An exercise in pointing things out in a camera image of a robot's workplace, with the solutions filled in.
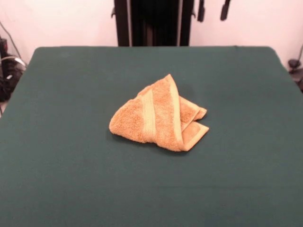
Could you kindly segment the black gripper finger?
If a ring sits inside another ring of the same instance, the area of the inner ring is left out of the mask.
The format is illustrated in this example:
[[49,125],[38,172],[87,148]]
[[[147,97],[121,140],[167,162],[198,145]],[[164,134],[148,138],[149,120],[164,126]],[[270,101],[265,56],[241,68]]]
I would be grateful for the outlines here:
[[199,0],[199,7],[198,7],[198,14],[197,14],[198,22],[203,22],[203,20],[204,20],[204,15],[205,15],[204,3],[205,3],[204,0]]
[[222,7],[220,20],[226,20],[227,19],[230,2],[231,2],[231,0],[225,0],[225,2],[223,4],[223,7]]

